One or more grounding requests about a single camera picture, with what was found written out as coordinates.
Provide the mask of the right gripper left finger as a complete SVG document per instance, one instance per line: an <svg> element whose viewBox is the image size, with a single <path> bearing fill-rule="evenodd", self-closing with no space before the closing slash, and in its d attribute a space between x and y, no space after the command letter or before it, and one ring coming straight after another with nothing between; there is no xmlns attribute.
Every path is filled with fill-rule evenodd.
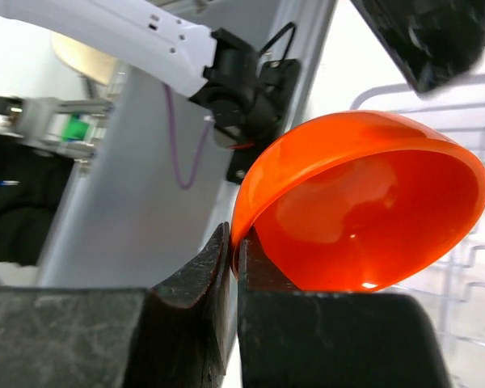
<svg viewBox="0 0 485 388"><path fill-rule="evenodd" d="M230 228L154 287L0 287L0 387L219 387Z"/></svg>

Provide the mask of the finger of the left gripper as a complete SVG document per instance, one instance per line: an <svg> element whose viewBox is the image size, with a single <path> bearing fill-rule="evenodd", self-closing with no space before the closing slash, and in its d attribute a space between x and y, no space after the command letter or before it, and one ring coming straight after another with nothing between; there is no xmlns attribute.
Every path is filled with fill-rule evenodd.
<svg viewBox="0 0 485 388"><path fill-rule="evenodd" d="M352 4L419 95L460 78L483 55L485 0L364 0Z"/></svg>

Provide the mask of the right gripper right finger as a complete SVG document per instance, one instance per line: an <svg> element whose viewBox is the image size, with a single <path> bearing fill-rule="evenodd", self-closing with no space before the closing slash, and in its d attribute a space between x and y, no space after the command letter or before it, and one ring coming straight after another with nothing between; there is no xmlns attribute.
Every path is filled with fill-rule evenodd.
<svg viewBox="0 0 485 388"><path fill-rule="evenodd" d="M305 292L256 231L238 263L238 342L245 387L449 387L432 323L399 293Z"/></svg>

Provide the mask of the orange bowl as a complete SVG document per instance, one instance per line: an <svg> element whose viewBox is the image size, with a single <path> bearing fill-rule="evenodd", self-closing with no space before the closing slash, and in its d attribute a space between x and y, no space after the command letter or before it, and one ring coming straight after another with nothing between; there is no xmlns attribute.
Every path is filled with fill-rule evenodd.
<svg viewBox="0 0 485 388"><path fill-rule="evenodd" d="M371 293L424 270L485 209L485 166L435 129L390 112L300 124L247 172L231 226L232 266L250 230L306 291Z"/></svg>

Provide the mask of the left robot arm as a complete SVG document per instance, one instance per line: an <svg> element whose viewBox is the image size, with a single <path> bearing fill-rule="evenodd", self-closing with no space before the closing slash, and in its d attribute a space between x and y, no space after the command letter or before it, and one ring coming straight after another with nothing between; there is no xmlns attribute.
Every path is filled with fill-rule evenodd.
<svg viewBox="0 0 485 388"><path fill-rule="evenodd" d="M467 72L485 48L485 1L356 1L354 7L418 93ZM78 40L210 110L219 129L257 143L279 108L257 77L262 51L147 1L0 1L0 16Z"/></svg>

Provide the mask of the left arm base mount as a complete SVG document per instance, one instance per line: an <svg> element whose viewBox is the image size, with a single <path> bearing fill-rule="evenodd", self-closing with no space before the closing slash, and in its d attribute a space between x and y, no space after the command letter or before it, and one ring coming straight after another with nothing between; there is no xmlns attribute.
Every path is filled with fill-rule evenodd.
<svg viewBox="0 0 485 388"><path fill-rule="evenodd" d="M268 61L258 78L256 101L246 117L236 143L226 180L240 184L256 159L279 136L301 70L297 59Z"/></svg>

